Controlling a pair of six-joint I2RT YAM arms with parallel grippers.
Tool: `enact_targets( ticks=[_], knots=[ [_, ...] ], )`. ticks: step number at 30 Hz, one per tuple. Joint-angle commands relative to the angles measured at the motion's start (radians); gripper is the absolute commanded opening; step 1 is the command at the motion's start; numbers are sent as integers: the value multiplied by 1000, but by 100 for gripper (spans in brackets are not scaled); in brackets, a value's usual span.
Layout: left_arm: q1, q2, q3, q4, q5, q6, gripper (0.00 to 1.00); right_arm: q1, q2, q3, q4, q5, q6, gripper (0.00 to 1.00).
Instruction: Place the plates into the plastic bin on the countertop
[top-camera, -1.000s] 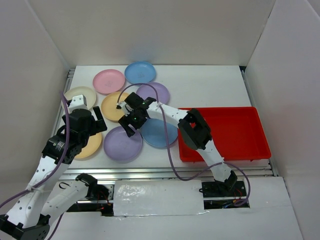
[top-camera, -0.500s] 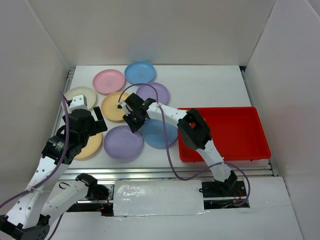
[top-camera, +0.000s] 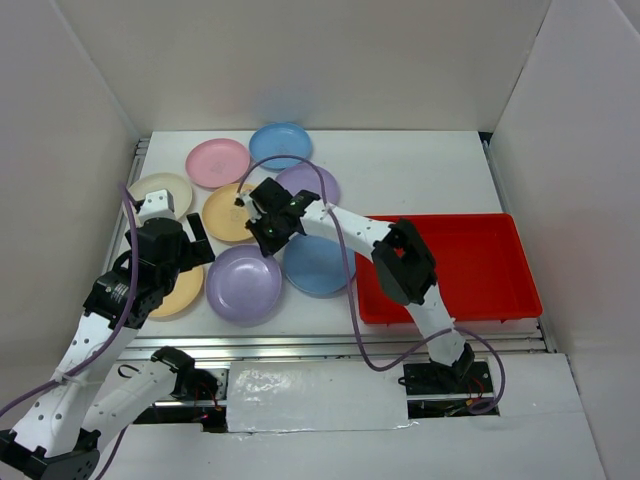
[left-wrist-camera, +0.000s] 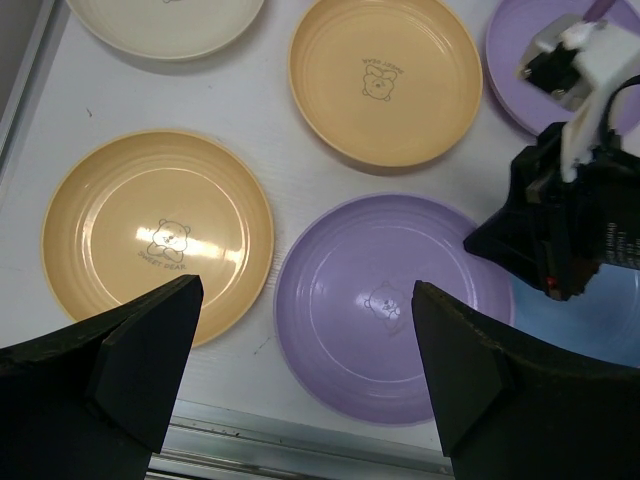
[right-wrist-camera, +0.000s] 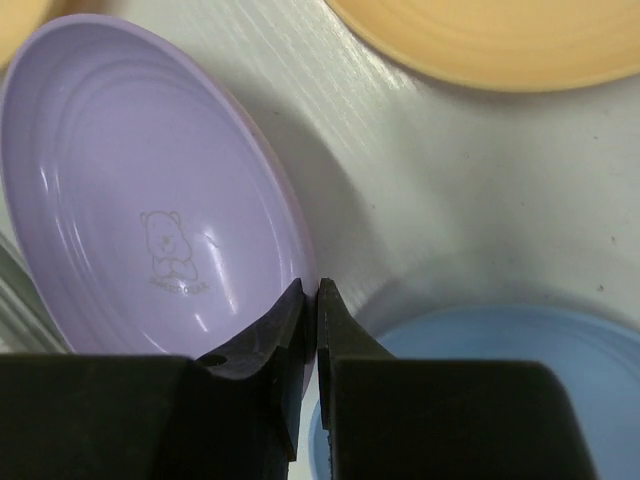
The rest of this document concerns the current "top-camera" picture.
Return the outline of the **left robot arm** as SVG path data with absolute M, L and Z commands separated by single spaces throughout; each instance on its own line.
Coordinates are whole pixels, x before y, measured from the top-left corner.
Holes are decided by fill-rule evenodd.
M 108 443 L 155 401 L 213 393 L 215 377 L 186 352 L 164 346 L 131 378 L 97 394 L 149 314 L 176 286 L 179 274 L 214 261 L 201 218 L 153 218 L 127 232 L 130 250 L 98 277 L 78 329 L 52 378 L 30 393 L 34 404 L 1 433 L 2 463 L 28 479 L 88 479 Z

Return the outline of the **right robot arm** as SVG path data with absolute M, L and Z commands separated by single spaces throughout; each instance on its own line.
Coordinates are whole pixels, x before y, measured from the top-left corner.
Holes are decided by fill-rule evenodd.
M 365 350 L 355 300 L 350 298 L 356 344 L 371 370 L 390 370 L 426 347 L 433 369 L 431 379 L 436 385 L 455 392 L 469 381 L 475 360 L 473 349 L 454 326 L 441 296 L 435 258 L 409 219 L 394 223 L 374 220 L 307 190 L 292 195 L 271 178 L 247 193 L 237 192 L 235 204 L 248 212 L 246 228 L 265 256 L 279 252 L 295 237 L 313 236 L 339 245 L 345 274 L 349 272 L 347 250 L 371 262 L 383 294 L 410 314 L 423 337 L 391 363 L 374 364 Z

